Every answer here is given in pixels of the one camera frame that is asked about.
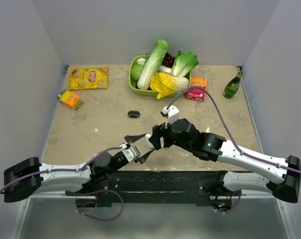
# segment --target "beige table surface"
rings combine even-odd
[[[69,68],[102,67],[104,65],[71,65]],[[101,150],[119,146],[125,135],[151,133],[151,128],[165,122],[160,115],[162,108],[172,98],[157,100],[136,95],[128,84],[129,65],[109,65],[107,90],[77,91],[85,104],[74,111],[58,103],[51,131],[44,152],[43,162],[57,165],[80,164],[88,161]],[[215,99],[220,111],[240,146],[258,150],[256,136],[242,88],[232,99],[223,97],[226,84],[237,74],[235,66],[200,65],[192,70],[193,77],[206,78],[207,90]],[[67,87],[66,74],[64,87]],[[200,131],[213,132],[229,138],[218,114],[206,96],[199,103],[179,98],[174,105],[179,117],[187,118]],[[141,113],[131,119],[127,112]],[[144,140],[135,145],[141,154],[148,151]],[[236,166],[203,161],[191,153],[172,146],[155,151],[143,165],[130,163],[123,170],[240,170]]]

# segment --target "white wall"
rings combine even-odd
[[[280,1],[244,75],[265,153],[301,159],[301,0]],[[287,206],[301,239],[301,187]]]
[[[68,64],[129,64],[157,39],[201,64],[243,65],[279,0],[32,0]]]
[[[62,62],[30,0],[0,1],[0,188],[3,171],[41,155]],[[18,203],[0,195],[0,239],[10,236]]]

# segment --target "green bottle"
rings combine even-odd
[[[224,97],[230,99],[233,98],[237,93],[240,86],[240,79],[242,77],[242,72],[238,72],[234,79],[232,79],[225,87]]]

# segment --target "red box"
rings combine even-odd
[[[190,86],[198,86],[206,89],[207,79],[192,77]],[[190,89],[186,93],[186,99],[203,102],[205,98],[205,92],[200,89]]]

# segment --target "green plastic bin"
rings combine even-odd
[[[132,67],[136,65],[137,63],[137,60],[140,59],[140,58],[144,58],[146,59],[147,56],[137,56],[134,58],[134,60],[132,61],[132,64],[131,64],[131,68],[130,68],[130,75],[129,75],[129,83],[130,83],[130,87],[132,88],[132,90],[135,92],[135,94],[137,95],[140,95],[140,96],[153,96],[153,97],[156,97],[157,96],[157,92],[155,91],[149,91],[149,90],[140,90],[140,89],[136,89],[136,84],[137,84],[137,81],[133,81],[132,78],[131,78],[131,70],[132,70]],[[189,85],[190,86],[190,79],[191,79],[191,73],[189,72],[186,76],[185,76],[188,80],[189,80]],[[177,94],[179,92],[174,92],[166,97],[175,97],[177,96]]]

